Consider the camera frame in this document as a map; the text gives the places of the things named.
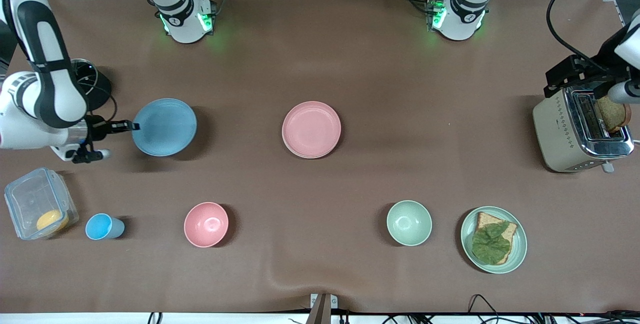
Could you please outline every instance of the toast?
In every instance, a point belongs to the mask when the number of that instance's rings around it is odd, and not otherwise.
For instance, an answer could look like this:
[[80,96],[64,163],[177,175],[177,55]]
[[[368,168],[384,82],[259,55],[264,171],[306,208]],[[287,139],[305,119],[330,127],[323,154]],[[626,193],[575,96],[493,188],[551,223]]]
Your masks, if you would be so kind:
[[615,133],[631,121],[631,106],[611,101],[608,95],[596,100],[600,116],[606,126],[606,131]]
[[[484,228],[488,224],[500,224],[502,222],[505,222],[505,220],[481,211],[478,213],[478,223],[475,226],[475,231],[478,231],[480,228]],[[502,233],[502,237],[508,240],[510,249],[509,252],[504,256],[504,258],[498,261],[496,265],[503,265],[507,262],[507,258],[509,258],[509,254],[512,253],[512,249],[514,248],[514,235],[516,234],[516,229],[518,229],[518,225],[516,223],[509,223],[509,226],[507,226],[507,228]]]

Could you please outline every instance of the blue cup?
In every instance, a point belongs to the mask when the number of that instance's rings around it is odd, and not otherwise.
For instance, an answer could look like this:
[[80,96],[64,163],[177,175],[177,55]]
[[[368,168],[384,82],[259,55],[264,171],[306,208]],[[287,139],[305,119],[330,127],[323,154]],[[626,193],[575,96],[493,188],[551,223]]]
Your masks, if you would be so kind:
[[84,232],[91,240],[115,239],[124,233],[124,223],[109,214],[100,213],[86,222]]

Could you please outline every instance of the lemon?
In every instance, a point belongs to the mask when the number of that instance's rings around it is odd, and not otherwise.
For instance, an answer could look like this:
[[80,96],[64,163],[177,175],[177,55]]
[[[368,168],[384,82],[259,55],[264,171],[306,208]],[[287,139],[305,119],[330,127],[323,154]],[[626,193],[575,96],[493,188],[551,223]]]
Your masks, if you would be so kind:
[[[36,223],[36,228],[38,228],[38,230],[41,231],[42,229],[45,229],[46,227],[60,220],[61,217],[62,217],[62,212],[60,212],[60,210],[57,210],[57,209],[49,210],[48,212],[42,214],[39,217],[38,222]],[[60,230],[64,228],[68,222],[69,222],[69,217],[68,216],[64,217],[64,220],[62,220],[60,227],[55,230]]]

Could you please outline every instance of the container lid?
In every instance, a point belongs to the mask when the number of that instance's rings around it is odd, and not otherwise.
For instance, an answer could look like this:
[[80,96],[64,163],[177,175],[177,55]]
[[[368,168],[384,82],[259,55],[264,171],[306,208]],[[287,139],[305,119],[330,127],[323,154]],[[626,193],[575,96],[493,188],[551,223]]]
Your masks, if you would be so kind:
[[69,221],[70,197],[55,171],[39,167],[4,188],[4,199],[18,237],[38,239]]

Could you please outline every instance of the green leafy vegetable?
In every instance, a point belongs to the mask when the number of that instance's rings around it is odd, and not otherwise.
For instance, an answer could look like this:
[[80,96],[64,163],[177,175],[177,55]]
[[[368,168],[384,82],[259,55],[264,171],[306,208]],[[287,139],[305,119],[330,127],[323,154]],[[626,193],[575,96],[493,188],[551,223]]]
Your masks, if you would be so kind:
[[503,233],[509,227],[509,221],[487,224],[478,229],[473,235],[471,251],[481,262],[496,265],[501,261],[512,245],[503,238]]

